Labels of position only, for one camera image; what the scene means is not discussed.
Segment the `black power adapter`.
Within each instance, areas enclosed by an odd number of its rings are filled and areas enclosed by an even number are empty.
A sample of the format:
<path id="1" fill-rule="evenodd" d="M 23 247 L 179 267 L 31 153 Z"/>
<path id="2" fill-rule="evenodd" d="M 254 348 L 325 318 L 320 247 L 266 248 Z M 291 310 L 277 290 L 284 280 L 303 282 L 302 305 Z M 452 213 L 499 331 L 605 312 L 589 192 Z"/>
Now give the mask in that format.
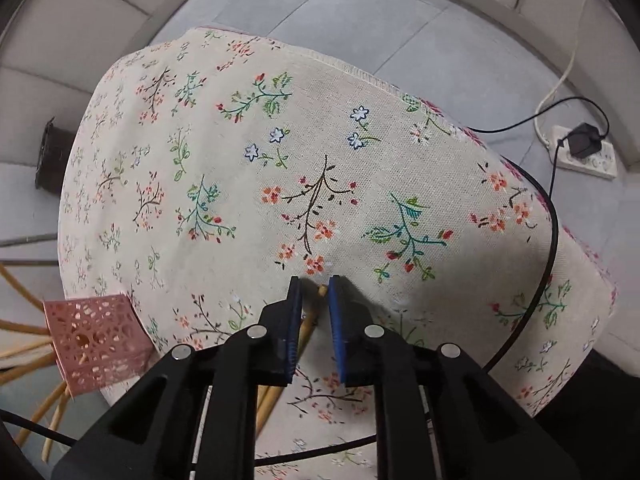
<path id="1" fill-rule="evenodd" d="M 570 156 L 584 159 L 602 150 L 602 138 L 598 128 L 583 122 L 567 135 Z"/>

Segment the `floral tablecloth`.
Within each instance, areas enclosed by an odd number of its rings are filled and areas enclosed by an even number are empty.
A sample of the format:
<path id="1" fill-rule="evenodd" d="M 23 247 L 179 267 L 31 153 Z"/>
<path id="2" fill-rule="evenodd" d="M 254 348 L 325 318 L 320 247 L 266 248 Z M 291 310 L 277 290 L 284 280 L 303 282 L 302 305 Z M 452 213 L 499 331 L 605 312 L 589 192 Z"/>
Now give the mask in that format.
<path id="1" fill-rule="evenodd" d="M 67 164 L 70 298 L 125 294 L 155 349 L 254 324 L 343 274 L 410 344 L 453 341 L 528 414 L 582 364 L 614 287 L 540 194 L 432 103 L 334 58 L 197 28 L 116 61 Z"/>

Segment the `mop with blue head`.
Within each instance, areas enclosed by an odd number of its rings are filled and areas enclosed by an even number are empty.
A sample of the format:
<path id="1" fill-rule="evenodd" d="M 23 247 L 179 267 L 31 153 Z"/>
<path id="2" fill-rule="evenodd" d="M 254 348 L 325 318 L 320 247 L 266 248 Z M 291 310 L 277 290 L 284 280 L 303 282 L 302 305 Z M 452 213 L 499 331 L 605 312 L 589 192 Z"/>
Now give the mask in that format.
<path id="1" fill-rule="evenodd" d="M 30 250 L 32 246 L 52 244 L 58 239 L 55 233 L 32 234 L 19 237 L 11 237 L 2 240 L 1 263 L 4 266 L 14 268 L 52 268 L 58 266 L 58 258 L 44 258 Z"/>

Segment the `pink perforated utensil holder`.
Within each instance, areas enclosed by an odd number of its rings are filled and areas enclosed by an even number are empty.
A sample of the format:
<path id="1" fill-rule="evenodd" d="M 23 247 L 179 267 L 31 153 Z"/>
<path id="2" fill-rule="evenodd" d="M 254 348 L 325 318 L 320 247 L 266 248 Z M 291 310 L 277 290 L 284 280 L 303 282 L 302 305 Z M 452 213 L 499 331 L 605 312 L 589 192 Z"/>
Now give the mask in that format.
<path id="1" fill-rule="evenodd" d="M 43 312 L 72 396 L 141 375 L 154 352 L 125 295 L 46 301 Z"/>

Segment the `white kitchen cabinets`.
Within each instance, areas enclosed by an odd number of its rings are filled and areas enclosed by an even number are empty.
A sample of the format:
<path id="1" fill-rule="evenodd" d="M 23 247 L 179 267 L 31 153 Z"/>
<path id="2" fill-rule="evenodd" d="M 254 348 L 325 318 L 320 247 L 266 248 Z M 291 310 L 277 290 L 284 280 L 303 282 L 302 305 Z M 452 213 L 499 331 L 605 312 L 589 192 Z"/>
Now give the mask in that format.
<path id="1" fill-rule="evenodd" d="M 447 0 L 1 0 L 1 159 L 32 166 L 43 125 L 76 128 L 116 58 L 198 24 L 329 53 L 395 79 L 393 50 Z M 629 168 L 639 166 L 639 0 L 452 0 L 600 100 Z"/>

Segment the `black trash bin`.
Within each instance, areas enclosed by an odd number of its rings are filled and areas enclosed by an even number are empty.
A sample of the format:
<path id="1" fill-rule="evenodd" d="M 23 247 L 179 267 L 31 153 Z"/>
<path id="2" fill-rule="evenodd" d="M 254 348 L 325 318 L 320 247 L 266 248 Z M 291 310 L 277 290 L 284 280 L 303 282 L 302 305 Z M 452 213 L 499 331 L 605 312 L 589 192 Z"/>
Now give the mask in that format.
<path id="1" fill-rule="evenodd" d="M 75 135 L 58 128 L 51 118 L 44 127 L 35 173 L 35 188 L 60 196 Z"/>

